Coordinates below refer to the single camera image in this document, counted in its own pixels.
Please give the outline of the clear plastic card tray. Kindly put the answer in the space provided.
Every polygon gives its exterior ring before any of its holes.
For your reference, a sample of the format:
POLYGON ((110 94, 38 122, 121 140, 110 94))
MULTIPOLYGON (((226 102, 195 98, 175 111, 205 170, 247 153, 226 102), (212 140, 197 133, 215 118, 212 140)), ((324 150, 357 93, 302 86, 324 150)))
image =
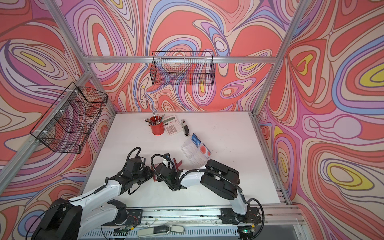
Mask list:
POLYGON ((205 166, 211 158, 206 159, 205 156, 202 155, 200 147, 196 147, 191 140, 191 136, 184 142, 181 149, 186 157, 186 160, 183 161, 183 163, 186 164, 187 167, 192 167, 193 169, 205 166))

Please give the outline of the red leather card holder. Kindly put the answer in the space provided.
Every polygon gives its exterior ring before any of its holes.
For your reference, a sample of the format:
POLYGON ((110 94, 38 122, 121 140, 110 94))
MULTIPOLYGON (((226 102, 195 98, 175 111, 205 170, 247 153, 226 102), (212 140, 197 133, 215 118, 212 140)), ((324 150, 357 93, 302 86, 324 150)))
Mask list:
POLYGON ((164 178, 168 178, 168 180, 173 181, 175 179, 177 173, 182 171, 181 166, 182 166, 183 162, 182 161, 177 162, 176 159, 172 159, 172 160, 176 166, 175 170, 168 169, 167 166, 165 164, 163 164, 163 162, 160 164, 155 164, 155 165, 151 166, 151 169, 154 171, 154 175, 153 175, 154 182, 163 182, 162 179, 159 179, 156 172, 158 174, 160 174, 161 176, 163 176, 164 178))

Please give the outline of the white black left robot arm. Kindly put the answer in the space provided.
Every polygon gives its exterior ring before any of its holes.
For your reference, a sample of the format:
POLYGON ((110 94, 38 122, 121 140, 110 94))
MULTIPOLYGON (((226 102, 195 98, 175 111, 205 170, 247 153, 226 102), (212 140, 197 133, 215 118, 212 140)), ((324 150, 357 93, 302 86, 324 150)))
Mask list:
POLYGON ((128 218, 126 204, 116 198, 132 195, 133 185, 140 187, 153 177, 153 171, 141 157, 140 147, 132 149, 124 166, 105 183, 78 197, 54 201, 39 216, 40 223, 33 240, 78 240, 89 231, 106 223, 122 225, 128 218))

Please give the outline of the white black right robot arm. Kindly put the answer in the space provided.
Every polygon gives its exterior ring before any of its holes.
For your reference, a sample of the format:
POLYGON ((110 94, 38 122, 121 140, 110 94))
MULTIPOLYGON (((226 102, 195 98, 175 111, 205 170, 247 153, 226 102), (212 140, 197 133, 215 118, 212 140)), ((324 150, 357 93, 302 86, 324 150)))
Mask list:
POLYGON ((240 173, 215 160, 207 161, 207 164, 199 169, 179 170, 164 163, 155 165, 151 163, 157 181, 164 182, 174 192, 190 188, 192 186, 204 186, 222 199, 228 200, 229 208, 222 208, 219 219, 223 224, 258 225, 264 222, 263 208, 260 203, 252 208, 246 200, 240 187, 240 173))

